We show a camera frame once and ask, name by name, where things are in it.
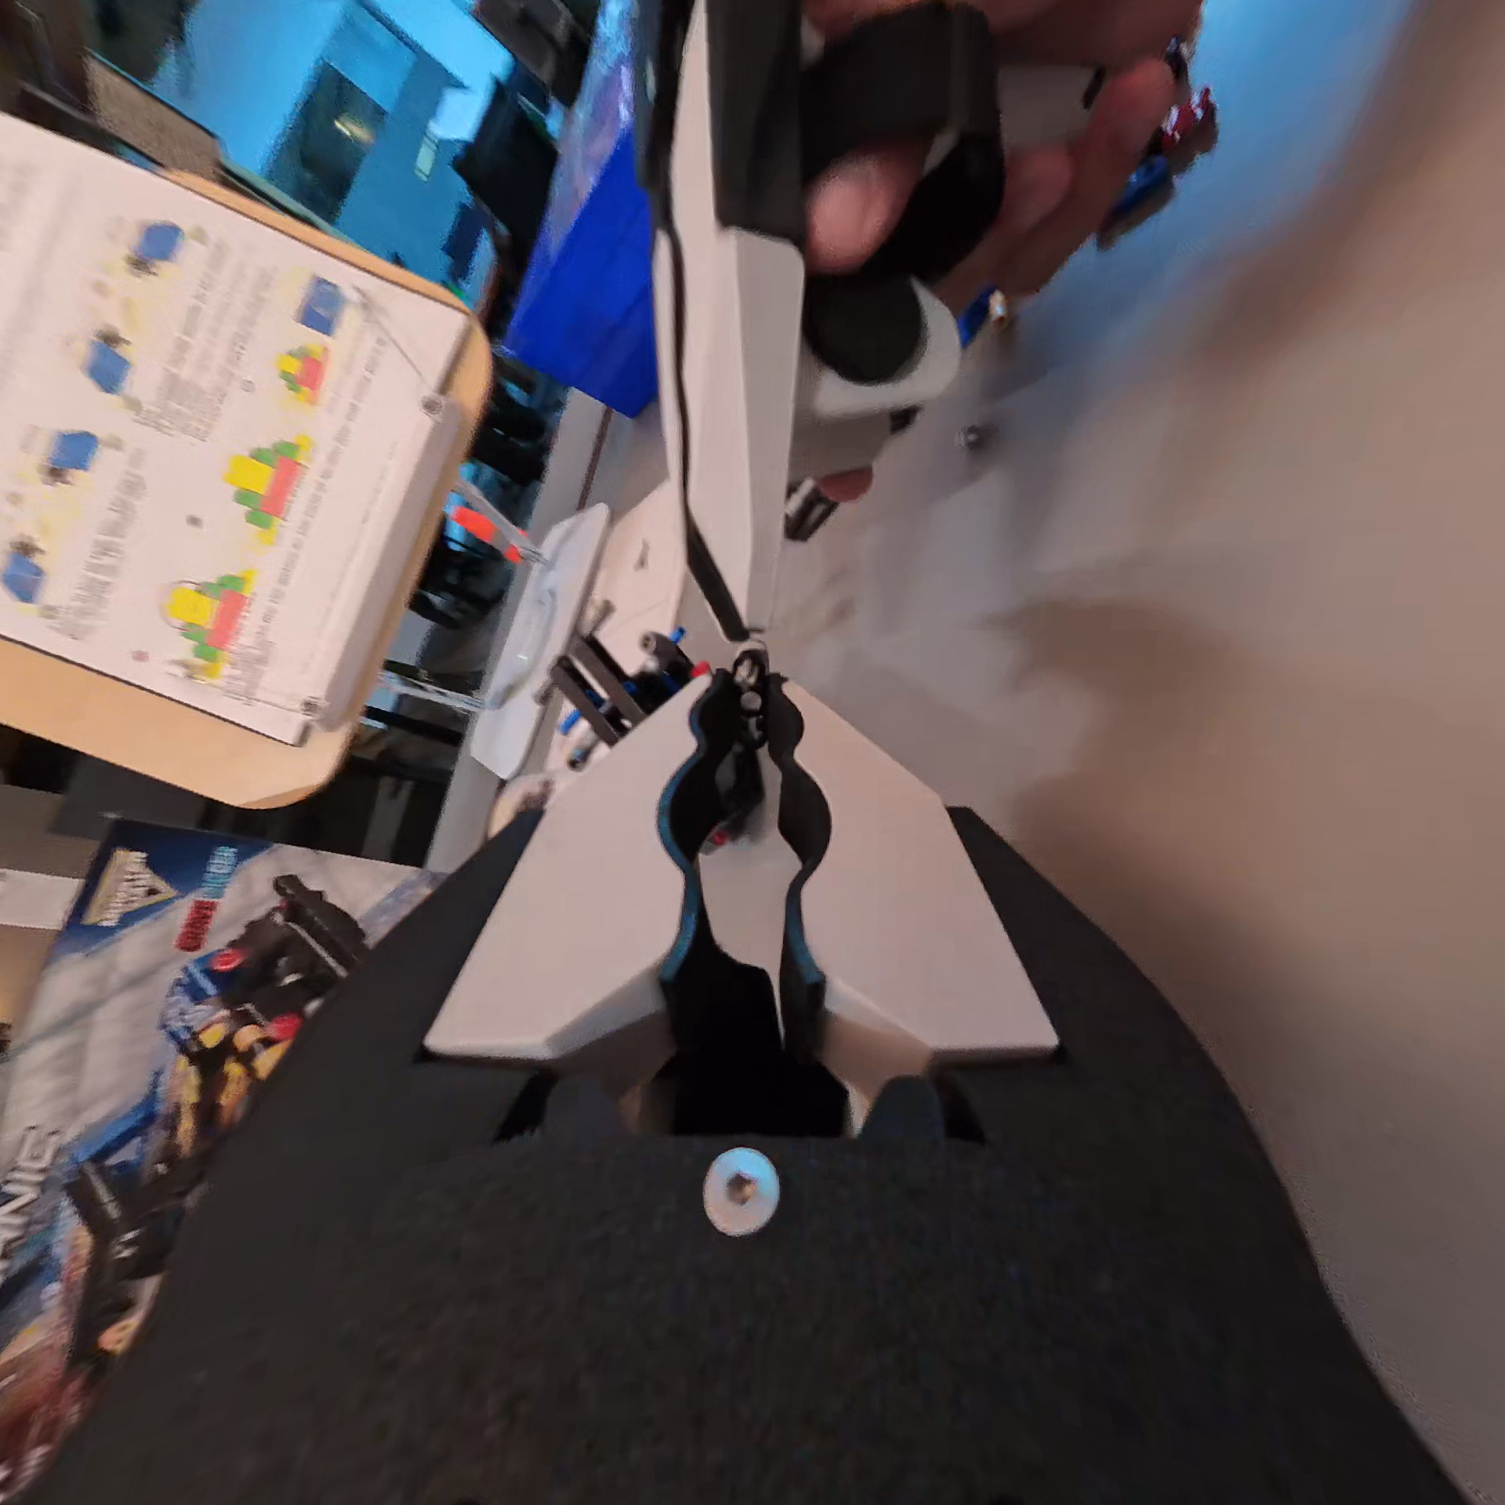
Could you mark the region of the person's right hand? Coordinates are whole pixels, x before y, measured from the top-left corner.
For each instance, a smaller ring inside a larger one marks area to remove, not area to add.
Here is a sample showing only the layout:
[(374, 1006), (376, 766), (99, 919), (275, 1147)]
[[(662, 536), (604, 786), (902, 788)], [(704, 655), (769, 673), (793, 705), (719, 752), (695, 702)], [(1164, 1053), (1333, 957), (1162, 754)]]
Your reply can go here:
[[(1088, 122), (1071, 141), (1011, 148), (1006, 196), (986, 237), (935, 287), (962, 311), (984, 287), (1038, 292), (1100, 228), (1150, 133), (1174, 107), (1164, 62), (1189, 40), (1199, 2), (976, 2), (1009, 65), (1103, 67)], [(804, 259), (813, 272), (858, 269), (893, 233), (920, 183), (930, 141), (892, 139), (831, 164), (804, 191)]]

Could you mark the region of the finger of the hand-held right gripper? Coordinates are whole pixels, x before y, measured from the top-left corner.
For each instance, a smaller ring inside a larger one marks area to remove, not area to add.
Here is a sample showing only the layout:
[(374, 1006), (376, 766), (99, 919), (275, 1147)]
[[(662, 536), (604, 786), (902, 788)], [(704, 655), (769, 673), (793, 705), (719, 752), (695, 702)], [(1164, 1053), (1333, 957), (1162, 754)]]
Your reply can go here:
[(767, 630), (803, 294), (799, 5), (650, 5), (658, 401), (687, 568), (722, 635)]

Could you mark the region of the monster truck lego box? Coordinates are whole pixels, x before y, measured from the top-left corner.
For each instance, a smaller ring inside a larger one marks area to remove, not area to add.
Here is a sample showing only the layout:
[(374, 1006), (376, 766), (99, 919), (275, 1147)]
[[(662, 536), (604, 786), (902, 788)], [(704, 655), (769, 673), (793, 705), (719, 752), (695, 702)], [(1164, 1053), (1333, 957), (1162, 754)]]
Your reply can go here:
[(111, 825), (3, 1051), (3, 1502), (132, 1347), (220, 1145), (297, 1033), (440, 882)]

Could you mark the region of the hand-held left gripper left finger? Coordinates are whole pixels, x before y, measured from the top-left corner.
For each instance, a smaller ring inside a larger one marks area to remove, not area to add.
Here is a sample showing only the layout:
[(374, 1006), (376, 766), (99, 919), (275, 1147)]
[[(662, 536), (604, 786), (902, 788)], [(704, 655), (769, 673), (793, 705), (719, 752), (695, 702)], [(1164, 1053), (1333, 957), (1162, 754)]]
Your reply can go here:
[(670, 1065), (677, 1132), (752, 1130), (754, 971), (719, 944), (700, 872), (740, 732), (730, 675), (702, 675), (551, 798), (426, 1030), (433, 1056), (615, 1095)]

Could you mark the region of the black chair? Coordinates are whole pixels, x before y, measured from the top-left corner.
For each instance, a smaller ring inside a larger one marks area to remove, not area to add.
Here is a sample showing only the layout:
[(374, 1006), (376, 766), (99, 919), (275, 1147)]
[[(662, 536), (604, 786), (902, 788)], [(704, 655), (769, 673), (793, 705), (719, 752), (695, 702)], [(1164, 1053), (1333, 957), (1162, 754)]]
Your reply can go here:
[[(569, 390), (524, 371), (507, 354), (497, 358), (494, 373), (497, 381), (460, 477), (509, 522), (531, 531)], [(457, 492), (447, 499), (442, 529), (410, 598), (413, 613), (443, 630), (480, 625), (504, 601), (515, 574), (504, 549), (462, 527), (458, 510), (463, 505)]]

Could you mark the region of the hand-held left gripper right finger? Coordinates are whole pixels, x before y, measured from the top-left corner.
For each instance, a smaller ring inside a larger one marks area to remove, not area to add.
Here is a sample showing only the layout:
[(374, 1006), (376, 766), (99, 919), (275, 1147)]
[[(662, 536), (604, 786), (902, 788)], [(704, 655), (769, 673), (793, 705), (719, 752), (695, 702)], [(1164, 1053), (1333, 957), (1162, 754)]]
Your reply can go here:
[(771, 680), (762, 877), (782, 1041), (855, 1137), (892, 1082), (1045, 1061), (1060, 1036), (942, 798), (791, 680)]

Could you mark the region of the pile of blue and black lego pieces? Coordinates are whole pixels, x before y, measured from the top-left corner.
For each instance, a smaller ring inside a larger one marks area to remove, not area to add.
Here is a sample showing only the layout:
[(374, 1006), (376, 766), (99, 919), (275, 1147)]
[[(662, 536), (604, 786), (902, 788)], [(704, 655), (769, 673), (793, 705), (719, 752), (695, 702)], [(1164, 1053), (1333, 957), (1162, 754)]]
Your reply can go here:
[[(1093, 237), (1098, 254), (1115, 248), (1140, 225), (1157, 217), (1176, 196), (1176, 183), (1207, 154), (1218, 139), (1218, 109), (1211, 87), (1194, 87), (1191, 59), (1194, 42), (1176, 35), (1164, 50), (1164, 62), (1176, 82), (1176, 104), (1149, 136), (1135, 171), (1100, 222)], [(962, 349), (979, 337), (1009, 329), (1014, 311), (997, 289), (977, 294), (957, 319)]]

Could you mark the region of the instruction sheet in clear stand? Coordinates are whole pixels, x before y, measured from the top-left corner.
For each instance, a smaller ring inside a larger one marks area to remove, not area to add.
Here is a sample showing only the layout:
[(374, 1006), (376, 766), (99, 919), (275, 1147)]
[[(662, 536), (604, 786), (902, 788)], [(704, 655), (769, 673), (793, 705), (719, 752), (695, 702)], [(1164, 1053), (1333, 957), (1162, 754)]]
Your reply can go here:
[(3, 116), (1, 635), (299, 746), (352, 702), (475, 322)]

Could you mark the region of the partly built black lego assembly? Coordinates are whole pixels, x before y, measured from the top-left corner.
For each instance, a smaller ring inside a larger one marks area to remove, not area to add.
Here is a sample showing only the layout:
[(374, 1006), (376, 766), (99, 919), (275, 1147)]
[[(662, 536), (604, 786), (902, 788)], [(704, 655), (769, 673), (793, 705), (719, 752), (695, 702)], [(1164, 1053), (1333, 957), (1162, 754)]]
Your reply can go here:
[(683, 630), (648, 630), (606, 643), (603, 631), (574, 630), (551, 663), (546, 689), (562, 702), (547, 769), (579, 774), (618, 746), (692, 680), (710, 672), (682, 647)]

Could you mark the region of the blue bin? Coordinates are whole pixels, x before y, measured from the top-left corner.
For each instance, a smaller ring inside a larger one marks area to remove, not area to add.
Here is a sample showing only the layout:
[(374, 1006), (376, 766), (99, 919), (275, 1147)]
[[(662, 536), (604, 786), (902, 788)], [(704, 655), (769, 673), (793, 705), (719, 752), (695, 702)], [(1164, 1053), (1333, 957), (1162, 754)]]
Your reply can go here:
[(636, 3), (599, 5), (541, 230), (502, 348), (561, 386), (636, 416), (657, 398), (651, 220), (636, 178)]

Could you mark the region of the white rounded flat object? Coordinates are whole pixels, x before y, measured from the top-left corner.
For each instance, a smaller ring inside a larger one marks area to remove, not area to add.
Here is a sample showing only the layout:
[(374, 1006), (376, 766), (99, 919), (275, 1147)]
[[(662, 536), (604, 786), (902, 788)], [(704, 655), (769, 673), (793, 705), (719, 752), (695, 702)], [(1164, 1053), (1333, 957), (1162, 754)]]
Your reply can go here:
[(564, 655), (588, 603), (611, 522), (603, 504), (557, 522), (541, 541), (509, 594), (515, 611), (499, 633), (470, 719), (468, 751), (499, 781), (515, 778), (552, 694), (551, 672)]

